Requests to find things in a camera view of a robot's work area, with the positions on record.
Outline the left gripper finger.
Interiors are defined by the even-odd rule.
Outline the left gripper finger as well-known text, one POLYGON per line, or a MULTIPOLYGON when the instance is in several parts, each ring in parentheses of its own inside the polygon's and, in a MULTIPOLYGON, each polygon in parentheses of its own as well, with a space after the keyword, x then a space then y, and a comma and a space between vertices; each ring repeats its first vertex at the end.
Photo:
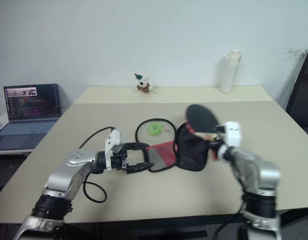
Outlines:
POLYGON ((154 164, 151 163, 151 162, 141 162, 141 163, 137 163, 137 164, 131 165, 131 166, 128 165, 126 167, 126 173, 127 174, 139 173, 139 172, 148 170, 153 166, 154 166, 154 164))
POLYGON ((143 142, 129 142, 126 143, 126 150, 139 151, 148 148, 149 145, 143 142))

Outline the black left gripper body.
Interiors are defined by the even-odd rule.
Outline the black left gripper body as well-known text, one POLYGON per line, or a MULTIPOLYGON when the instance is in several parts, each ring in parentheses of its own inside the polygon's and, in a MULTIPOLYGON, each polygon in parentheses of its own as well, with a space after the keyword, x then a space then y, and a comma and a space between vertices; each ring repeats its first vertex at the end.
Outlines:
POLYGON ((127 171, 127 151, 130 150, 130 147, 131 144, 126 143, 117 153, 113 153, 111 156, 111 167, 113 169, 127 171))

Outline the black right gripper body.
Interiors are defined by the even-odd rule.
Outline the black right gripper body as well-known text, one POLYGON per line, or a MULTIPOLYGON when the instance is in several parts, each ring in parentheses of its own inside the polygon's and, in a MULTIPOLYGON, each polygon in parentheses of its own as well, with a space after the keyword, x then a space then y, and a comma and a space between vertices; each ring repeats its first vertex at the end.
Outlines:
POLYGON ((228 149, 226 142, 222 139, 217 140, 217 152, 218 153, 225 153, 228 149))

